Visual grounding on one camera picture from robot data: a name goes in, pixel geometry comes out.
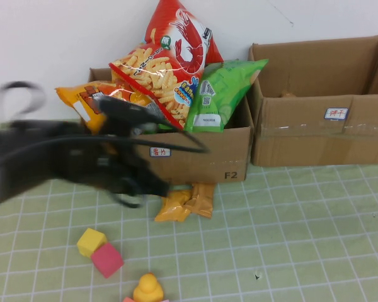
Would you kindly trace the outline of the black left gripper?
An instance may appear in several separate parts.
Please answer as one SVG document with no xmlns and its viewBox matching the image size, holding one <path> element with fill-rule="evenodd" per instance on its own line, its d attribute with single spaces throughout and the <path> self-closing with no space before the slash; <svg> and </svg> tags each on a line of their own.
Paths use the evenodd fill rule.
<svg viewBox="0 0 378 302">
<path fill-rule="evenodd" d="M 111 193 L 166 197 L 169 183 L 155 174 L 132 143 L 79 138 L 67 144 L 66 180 Z"/>
</svg>

